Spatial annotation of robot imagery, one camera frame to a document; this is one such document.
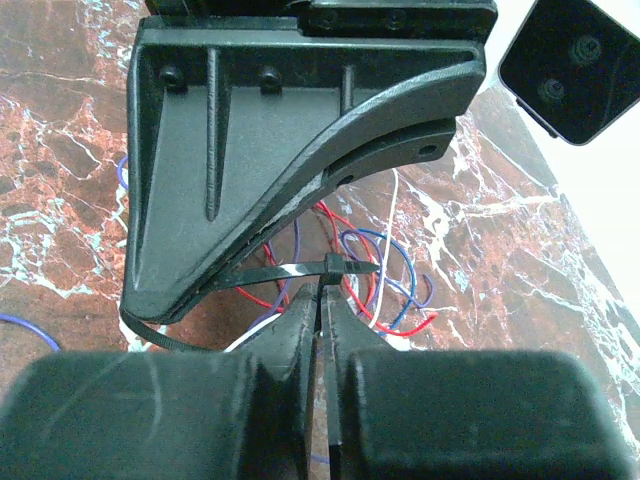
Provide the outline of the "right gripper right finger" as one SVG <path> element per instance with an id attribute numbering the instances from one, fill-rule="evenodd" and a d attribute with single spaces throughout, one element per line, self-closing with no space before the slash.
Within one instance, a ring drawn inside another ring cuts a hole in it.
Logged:
<path id="1" fill-rule="evenodd" d="M 598 384 L 554 351 L 399 351 L 319 296 L 334 479 L 629 479 Z"/>

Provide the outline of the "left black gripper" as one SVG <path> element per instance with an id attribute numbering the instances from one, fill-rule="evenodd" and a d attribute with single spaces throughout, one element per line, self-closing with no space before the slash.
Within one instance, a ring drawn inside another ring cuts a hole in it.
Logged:
<path id="1" fill-rule="evenodd" d="M 498 18 L 493 1 L 147 1 L 173 18 L 294 19 L 305 36 L 485 40 Z M 255 235 L 266 240 L 337 188 L 381 171 L 440 159 L 456 133 L 453 118 L 378 137 L 333 162 L 300 189 Z"/>

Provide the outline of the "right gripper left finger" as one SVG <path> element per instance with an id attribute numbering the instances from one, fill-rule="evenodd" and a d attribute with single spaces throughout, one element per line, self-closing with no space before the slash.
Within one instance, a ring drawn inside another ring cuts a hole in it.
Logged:
<path id="1" fill-rule="evenodd" d="M 67 352 L 1 407 L 5 479 L 305 479 L 316 294 L 231 352 Z"/>

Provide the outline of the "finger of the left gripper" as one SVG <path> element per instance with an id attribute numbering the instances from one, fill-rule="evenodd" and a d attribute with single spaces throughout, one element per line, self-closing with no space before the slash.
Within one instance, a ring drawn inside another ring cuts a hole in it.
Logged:
<path id="1" fill-rule="evenodd" d="M 171 307 L 231 270 L 293 192 L 406 127 L 456 118 L 484 80 L 476 40 L 305 36 L 293 19 L 147 17 L 127 85 L 121 313 Z"/>

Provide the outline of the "black zip tie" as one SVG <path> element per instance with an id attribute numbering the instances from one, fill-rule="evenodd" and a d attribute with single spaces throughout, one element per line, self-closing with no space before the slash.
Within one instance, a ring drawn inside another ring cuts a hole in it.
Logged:
<path id="1" fill-rule="evenodd" d="M 170 308 L 169 317 L 180 320 L 179 315 L 184 316 L 195 306 L 197 300 L 214 291 L 310 276 L 319 277 L 321 284 L 320 289 L 322 289 L 325 285 L 339 285 L 345 275 L 368 275 L 373 274 L 378 269 L 379 266 L 371 262 L 347 261 L 340 254 L 328 253 L 325 255 L 323 261 L 289 263 L 278 266 L 233 271 L 225 276 L 214 278 L 204 286 L 197 288 L 187 300 L 179 303 L 176 307 Z M 161 334 L 147 326 L 150 320 L 143 320 L 126 312 L 121 313 L 121 319 L 133 333 L 143 340 L 166 350 L 182 352 L 209 351 L 208 348 L 184 343 L 165 334 Z"/>

